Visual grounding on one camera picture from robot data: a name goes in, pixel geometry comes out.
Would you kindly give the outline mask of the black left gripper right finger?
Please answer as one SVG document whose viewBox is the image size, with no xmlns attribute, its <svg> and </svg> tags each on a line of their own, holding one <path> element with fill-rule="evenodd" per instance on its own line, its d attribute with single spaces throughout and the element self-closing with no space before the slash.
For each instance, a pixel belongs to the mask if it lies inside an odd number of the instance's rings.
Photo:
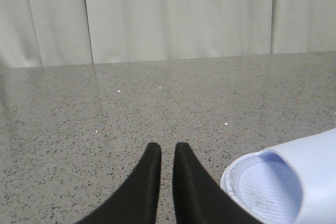
<svg viewBox="0 0 336 224">
<path fill-rule="evenodd" d="M 260 223 L 221 190 L 184 142 L 175 147 L 173 200 L 177 223 Z"/>
</svg>

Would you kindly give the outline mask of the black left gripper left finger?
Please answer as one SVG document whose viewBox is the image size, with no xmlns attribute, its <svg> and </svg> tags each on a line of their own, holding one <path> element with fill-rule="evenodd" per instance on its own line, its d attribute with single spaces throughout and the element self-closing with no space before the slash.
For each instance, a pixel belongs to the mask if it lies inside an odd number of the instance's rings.
<svg viewBox="0 0 336 224">
<path fill-rule="evenodd" d="M 148 143 L 121 186 L 78 223 L 155 223 L 160 178 L 161 147 L 158 143 Z"/>
</svg>

